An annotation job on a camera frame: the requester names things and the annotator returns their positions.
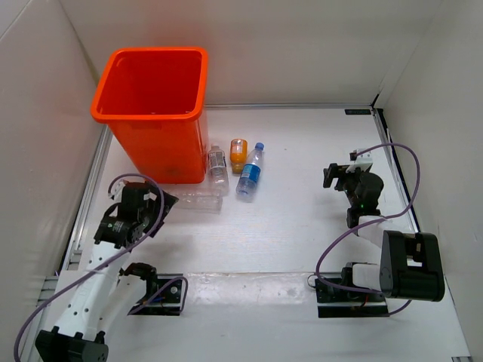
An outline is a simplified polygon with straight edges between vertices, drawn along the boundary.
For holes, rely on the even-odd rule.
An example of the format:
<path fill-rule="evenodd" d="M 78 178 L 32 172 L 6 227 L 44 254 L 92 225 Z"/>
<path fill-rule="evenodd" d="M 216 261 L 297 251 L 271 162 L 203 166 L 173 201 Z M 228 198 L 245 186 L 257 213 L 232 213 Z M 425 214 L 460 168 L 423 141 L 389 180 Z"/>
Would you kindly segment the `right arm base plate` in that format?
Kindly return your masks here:
<path fill-rule="evenodd" d="M 389 313 L 383 294 L 354 293 L 335 289 L 314 278 L 318 318 L 378 318 Z"/>

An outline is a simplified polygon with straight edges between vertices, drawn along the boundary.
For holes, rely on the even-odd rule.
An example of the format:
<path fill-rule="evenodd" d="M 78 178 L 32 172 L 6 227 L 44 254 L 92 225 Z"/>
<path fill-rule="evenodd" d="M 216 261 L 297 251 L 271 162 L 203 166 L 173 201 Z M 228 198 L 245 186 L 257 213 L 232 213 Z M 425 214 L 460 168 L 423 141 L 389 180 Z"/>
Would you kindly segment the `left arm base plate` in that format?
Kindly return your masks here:
<path fill-rule="evenodd" d="M 184 275 L 157 275 L 129 315 L 180 316 L 186 303 L 187 287 Z"/>

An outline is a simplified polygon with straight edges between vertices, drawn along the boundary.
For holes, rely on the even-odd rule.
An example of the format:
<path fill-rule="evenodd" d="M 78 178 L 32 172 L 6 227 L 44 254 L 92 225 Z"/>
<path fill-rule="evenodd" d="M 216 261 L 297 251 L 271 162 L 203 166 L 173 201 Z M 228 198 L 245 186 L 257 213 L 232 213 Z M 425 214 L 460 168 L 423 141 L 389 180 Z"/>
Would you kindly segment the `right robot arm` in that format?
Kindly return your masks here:
<path fill-rule="evenodd" d="M 399 230 L 378 209 L 382 179 L 369 165 L 330 164 L 324 169 L 323 187 L 333 181 L 349 201 L 346 224 L 349 232 L 380 248 L 378 263 L 350 262 L 341 271 L 341 281 L 318 275 L 331 292 L 340 292 L 354 302 L 364 294 L 381 293 L 390 299 L 439 302 L 445 294 L 438 239 L 430 233 Z"/>

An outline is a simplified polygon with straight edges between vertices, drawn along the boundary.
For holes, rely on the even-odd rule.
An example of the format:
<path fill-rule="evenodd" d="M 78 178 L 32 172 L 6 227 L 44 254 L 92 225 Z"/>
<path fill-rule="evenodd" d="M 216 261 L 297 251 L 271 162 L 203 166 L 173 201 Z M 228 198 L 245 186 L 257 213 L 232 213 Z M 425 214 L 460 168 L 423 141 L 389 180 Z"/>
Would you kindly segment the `clear bottle white cap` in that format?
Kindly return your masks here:
<path fill-rule="evenodd" d="M 169 191 L 178 199 L 175 207 L 203 213 L 219 213 L 223 205 L 223 197 L 219 192 L 211 191 Z"/>

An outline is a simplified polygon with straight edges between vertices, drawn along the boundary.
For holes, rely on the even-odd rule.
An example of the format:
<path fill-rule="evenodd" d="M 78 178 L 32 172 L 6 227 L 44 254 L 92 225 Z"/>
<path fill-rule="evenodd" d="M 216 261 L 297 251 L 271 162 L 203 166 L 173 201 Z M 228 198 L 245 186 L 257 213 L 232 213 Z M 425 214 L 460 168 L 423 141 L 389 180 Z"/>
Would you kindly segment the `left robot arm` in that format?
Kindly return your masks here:
<path fill-rule="evenodd" d="M 81 283 L 73 287 L 64 312 L 51 329 L 41 330 L 35 347 L 43 361 L 105 361 L 115 324 L 149 303 L 163 299 L 183 276 L 161 280 L 155 267 L 128 264 L 132 247 L 154 237 L 177 197 L 158 186 L 120 182 L 118 202 L 103 215 Z"/>

